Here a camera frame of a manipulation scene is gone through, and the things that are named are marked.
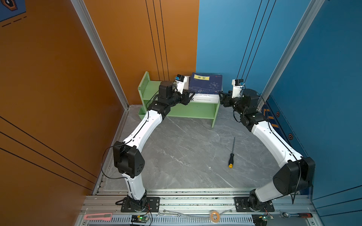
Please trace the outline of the blue book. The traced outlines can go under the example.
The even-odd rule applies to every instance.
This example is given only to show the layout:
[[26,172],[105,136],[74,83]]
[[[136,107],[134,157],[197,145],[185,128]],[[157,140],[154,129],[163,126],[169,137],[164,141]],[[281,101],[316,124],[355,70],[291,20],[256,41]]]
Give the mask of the blue book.
[[189,90],[199,94],[217,95],[222,91],[222,75],[193,73],[189,78]]

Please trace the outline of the white LOVER book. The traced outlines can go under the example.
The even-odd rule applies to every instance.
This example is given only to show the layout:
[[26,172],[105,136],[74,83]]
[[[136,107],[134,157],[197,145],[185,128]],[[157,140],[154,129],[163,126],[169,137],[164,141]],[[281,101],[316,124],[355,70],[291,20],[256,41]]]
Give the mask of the white LOVER book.
[[191,100],[191,102],[207,104],[217,104],[219,101],[220,97],[218,94],[195,94]]

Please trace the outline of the white La Dame book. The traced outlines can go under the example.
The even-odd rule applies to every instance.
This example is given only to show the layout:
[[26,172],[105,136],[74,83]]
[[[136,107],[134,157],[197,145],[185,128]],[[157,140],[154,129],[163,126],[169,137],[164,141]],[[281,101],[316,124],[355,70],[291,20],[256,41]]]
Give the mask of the white La Dame book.
[[189,79],[190,79],[190,76],[185,76],[184,89],[189,89]]

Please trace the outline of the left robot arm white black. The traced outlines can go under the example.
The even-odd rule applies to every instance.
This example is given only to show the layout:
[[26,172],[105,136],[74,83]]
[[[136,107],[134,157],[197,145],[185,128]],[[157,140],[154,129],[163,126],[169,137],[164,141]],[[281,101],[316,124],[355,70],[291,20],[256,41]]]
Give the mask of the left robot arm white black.
[[145,167],[141,154],[143,147],[171,108],[178,104],[187,105],[195,95],[184,88],[185,83],[162,81],[139,125],[122,142],[113,145],[114,166],[122,174],[121,178],[125,180],[128,188],[124,203],[135,211],[143,211],[147,205],[147,191],[141,177]]

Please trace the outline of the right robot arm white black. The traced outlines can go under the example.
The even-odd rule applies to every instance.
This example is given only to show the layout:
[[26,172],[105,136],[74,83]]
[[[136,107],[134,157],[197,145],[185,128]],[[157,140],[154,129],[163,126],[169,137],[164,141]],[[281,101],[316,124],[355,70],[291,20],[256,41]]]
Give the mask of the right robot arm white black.
[[311,157],[303,157],[275,131],[268,117],[257,108],[259,95],[256,91],[244,89],[239,91],[237,96],[221,91],[219,98],[224,107],[232,107],[233,112],[238,113],[239,122],[261,140],[280,168],[271,182],[250,191],[250,209],[264,210],[271,200],[295,194],[312,186],[314,160]]

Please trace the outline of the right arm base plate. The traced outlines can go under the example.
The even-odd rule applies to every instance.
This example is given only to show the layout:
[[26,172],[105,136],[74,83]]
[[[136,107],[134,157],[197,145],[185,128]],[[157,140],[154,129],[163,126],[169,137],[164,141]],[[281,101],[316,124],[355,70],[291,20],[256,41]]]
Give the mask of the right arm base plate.
[[274,212],[275,208],[272,201],[260,202],[253,197],[235,197],[234,204],[237,212]]

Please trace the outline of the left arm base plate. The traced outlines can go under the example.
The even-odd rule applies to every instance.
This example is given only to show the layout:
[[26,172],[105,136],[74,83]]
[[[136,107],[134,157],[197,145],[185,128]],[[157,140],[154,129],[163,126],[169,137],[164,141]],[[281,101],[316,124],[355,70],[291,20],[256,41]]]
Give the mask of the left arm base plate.
[[127,196],[122,203],[121,212],[158,212],[160,206],[159,197],[147,197],[146,200],[136,201]]

